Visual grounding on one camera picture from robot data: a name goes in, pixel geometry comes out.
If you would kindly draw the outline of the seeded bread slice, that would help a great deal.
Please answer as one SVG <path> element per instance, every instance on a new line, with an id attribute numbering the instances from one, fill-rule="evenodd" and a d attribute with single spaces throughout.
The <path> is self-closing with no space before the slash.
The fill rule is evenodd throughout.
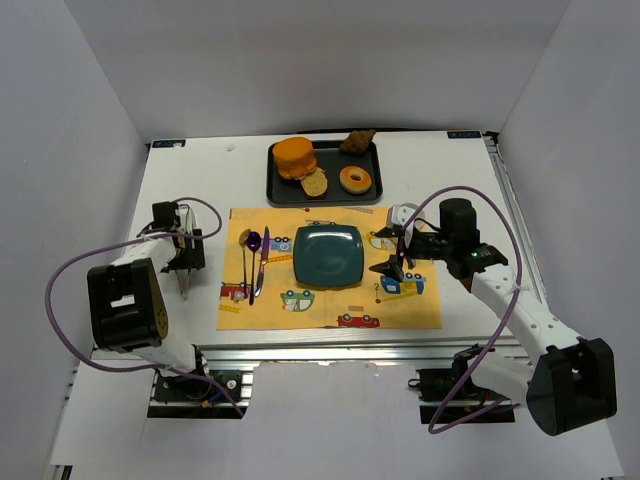
<path id="1" fill-rule="evenodd" d="M 307 198 L 322 198 L 328 190 L 328 180 L 325 171 L 318 167 L 313 173 L 310 173 L 301 180 L 301 186 Z"/>

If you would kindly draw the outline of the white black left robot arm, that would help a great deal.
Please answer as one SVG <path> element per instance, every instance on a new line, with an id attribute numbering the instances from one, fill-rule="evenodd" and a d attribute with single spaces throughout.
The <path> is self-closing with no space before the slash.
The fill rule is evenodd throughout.
<path id="1" fill-rule="evenodd" d="M 160 365 L 171 386 L 196 399 L 211 389 L 209 368 L 200 349 L 169 326 L 158 275 L 175 273 L 179 293 L 189 296 L 190 274 L 206 266 L 202 230 L 184 203 L 155 203 L 152 213 L 141 234 L 166 238 L 145 240 L 87 274 L 92 334 L 102 350 Z"/>

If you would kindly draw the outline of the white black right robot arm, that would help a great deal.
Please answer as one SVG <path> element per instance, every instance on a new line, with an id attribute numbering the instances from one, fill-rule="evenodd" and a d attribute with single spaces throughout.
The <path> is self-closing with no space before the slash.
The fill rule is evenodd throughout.
<path id="1" fill-rule="evenodd" d="M 482 241 L 469 200 L 442 201 L 439 218 L 439 225 L 421 230 L 425 219 L 420 207 L 391 207 L 377 235 L 396 239 L 396 251 L 371 268 L 404 281 L 417 261 L 442 261 L 449 274 L 500 320 L 485 345 L 455 355 L 451 388 L 431 417 L 430 432 L 439 432 L 436 424 L 458 394 L 478 391 L 497 398 L 468 414 L 468 420 L 502 406 L 524 407 L 549 436 L 613 417 L 617 395 L 611 347 L 566 326 L 522 288 L 522 265 L 510 265 L 496 247 Z"/>

